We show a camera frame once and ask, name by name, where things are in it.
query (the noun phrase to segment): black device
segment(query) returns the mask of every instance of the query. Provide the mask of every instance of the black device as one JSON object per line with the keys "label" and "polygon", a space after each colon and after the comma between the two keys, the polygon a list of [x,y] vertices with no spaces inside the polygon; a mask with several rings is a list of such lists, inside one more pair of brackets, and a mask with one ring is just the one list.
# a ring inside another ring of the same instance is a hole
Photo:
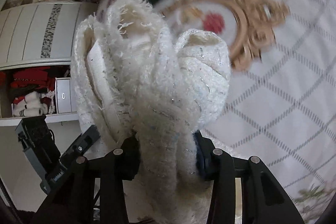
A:
{"label": "black device", "polygon": [[48,128],[45,118],[45,115],[24,118],[15,132],[23,152],[42,179],[41,189],[48,194],[60,177],[67,172],[72,162],[83,155],[99,139],[100,134],[96,126],[91,126],[61,155],[55,145],[55,136]]}
{"label": "black device", "polygon": [[[241,178],[243,224],[304,224],[295,205],[260,158],[231,157],[215,148],[200,131],[194,138],[199,174],[205,180],[214,180],[207,224],[235,223],[235,178]],[[135,136],[103,158],[78,157],[56,182],[31,224],[92,223],[95,178],[100,178],[100,224],[129,224],[122,180],[132,180],[139,163]]]}

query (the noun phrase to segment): black metal bracket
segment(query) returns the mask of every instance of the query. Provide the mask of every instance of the black metal bracket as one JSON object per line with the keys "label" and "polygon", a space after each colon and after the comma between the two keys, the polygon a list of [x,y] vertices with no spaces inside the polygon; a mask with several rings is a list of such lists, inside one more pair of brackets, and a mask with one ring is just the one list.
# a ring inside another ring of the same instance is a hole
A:
{"label": "black metal bracket", "polygon": [[78,157],[56,182],[31,224],[91,224],[96,178],[100,178],[100,223],[129,224],[122,181],[133,180],[139,165],[135,136],[105,157],[94,160]]}
{"label": "black metal bracket", "polygon": [[256,156],[243,160],[194,134],[200,175],[214,180],[207,224],[234,224],[236,185],[241,178],[243,224],[304,224],[295,205],[267,166]]}

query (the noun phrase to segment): white drawer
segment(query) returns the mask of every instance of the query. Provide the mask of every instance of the white drawer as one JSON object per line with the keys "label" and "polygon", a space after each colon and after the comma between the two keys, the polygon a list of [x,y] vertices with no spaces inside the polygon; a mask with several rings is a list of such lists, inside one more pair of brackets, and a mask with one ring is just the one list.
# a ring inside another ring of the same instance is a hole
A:
{"label": "white drawer", "polygon": [[57,113],[71,111],[70,78],[56,78],[56,110]]}

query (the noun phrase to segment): shelf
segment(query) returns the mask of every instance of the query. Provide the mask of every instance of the shelf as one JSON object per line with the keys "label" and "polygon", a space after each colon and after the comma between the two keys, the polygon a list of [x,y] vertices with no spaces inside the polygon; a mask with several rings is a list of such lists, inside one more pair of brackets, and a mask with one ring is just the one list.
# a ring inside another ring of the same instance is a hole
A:
{"label": "shelf", "polygon": [[[21,119],[22,119],[21,117],[0,119],[0,127],[17,126],[20,123]],[[52,122],[67,122],[76,120],[78,120],[77,112],[70,112],[70,113],[46,115],[45,122],[52,123]]]}

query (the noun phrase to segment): folded clothes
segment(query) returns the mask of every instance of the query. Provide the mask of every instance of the folded clothes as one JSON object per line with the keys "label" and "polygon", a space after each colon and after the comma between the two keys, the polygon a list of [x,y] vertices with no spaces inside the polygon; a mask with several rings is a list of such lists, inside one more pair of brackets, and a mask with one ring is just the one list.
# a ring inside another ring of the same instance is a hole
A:
{"label": "folded clothes", "polygon": [[14,111],[15,117],[35,117],[43,115],[42,108],[18,109]]}
{"label": "folded clothes", "polygon": [[42,104],[40,102],[40,99],[30,101],[29,103],[26,103],[24,100],[22,100],[16,105],[16,107],[14,108],[14,111],[29,109],[29,108],[41,108],[41,107],[42,107]]}
{"label": "folded clothes", "polygon": [[36,91],[33,91],[33,92],[27,94],[26,96],[21,96],[21,97],[19,97],[19,98],[16,98],[16,99],[13,101],[13,104],[17,105],[17,104],[19,104],[21,101],[23,101],[23,102],[26,104],[26,103],[29,103],[29,102],[31,102],[31,101],[40,99],[40,97],[41,97],[41,94],[39,94],[39,93],[36,92]]}
{"label": "folded clothes", "polygon": [[33,92],[34,90],[36,90],[38,88],[38,86],[39,85],[30,84],[30,85],[27,85],[27,86],[23,86],[21,88],[10,88],[9,91],[8,91],[8,97],[9,97],[10,101],[13,102],[15,100],[15,98],[24,97],[27,94]]}
{"label": "folded clothes", "polygon": [[44,71],[50,67],[36,67],[20,70],[13,74],[14,79],[36,80],[46,81],[48,78],[48,72]]}
{"label": "folded clothes", "polygon": [[48,88],[49,90],[55,89],[55,78],[48,75],[50,67],[35,67],[28,68],[25,70],[17,71],[13,74],[14,81],[11,82],[10,86],[12,89],[25,88],[29,85],[38,85],[37,89]]}

